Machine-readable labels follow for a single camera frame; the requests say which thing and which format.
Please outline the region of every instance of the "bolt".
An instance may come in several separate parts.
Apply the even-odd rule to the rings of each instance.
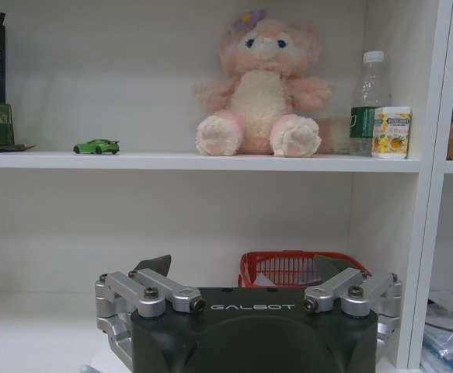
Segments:
[[[197,298],[190,303],[190,312],[199,313],[205,310],[205,300]]]
[[[314,298],[306,298],[302,302],[302,307],[308,313],[315,313],[318,310],[318,301],[316,301]]]
[[[363,298],[364,296],[364,290],[361,286],[350,286],[348,293],[352,298]]]
[[[149,288],[145,288],[143,294],[146,299],[156,299],[159,297],[159,290],[158,288],[154,288],[153,286],[151,286]]]

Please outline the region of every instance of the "plastic water bottle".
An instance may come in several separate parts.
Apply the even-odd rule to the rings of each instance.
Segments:
[[[390,105],[389,77],[385,73],[383,51],[364,54],[363,69],[354,90],[349,151],[371,157],[375,109]]]

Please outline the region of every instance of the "red basket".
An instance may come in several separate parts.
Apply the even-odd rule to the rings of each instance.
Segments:
[[[258,274],[269,278],[279,288],[304,288],[319,280],[312,258],[315,255],[347,260],[355,268],[370,274],[359,262],[340,253],[308,251],[259,251],[245,253],[240,262],[239,287],[265,288],[254,284]]]

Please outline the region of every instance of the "silver metal bracket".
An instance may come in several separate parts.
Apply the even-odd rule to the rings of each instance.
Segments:
[[[133,278],[145,286],[161,290],[177,312],[195,313],[204,310],[205,301],[197,288],[183,286],[149,269],[136,271]]]
[[[364,279],[359,270],[348,268],[319,286],[306,288],[304,306],[310,313],[328,312],[337,298],[342,312],[350,317],[366,317],[371,310],[378,315],[378,361],[400,325],[402,282],[387,273]]]
[[[185,287],[153,270],[104,274],[95,283],[96,325],[109,338],[111,350],[130,369],[130,315],[137,310],[144,318],[157,318],[166,311],[166,299],[177,312],[202,311],[205,301],[196,288]]]
[[[306,288],[305,309],[311,313],[331,311],[335,300],[347,292],[349,286],[358,285],[362,281],[363,275],[359,270],[347,268],[319,286]]]

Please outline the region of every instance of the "green toy car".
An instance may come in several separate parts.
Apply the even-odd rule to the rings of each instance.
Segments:
[[[76,154],[79,154],[79,153],[117,154],[117,152],[119,151],[119,141],[96,139],[96,140],[91,140],[88,142],[76,144],[72,150]]]

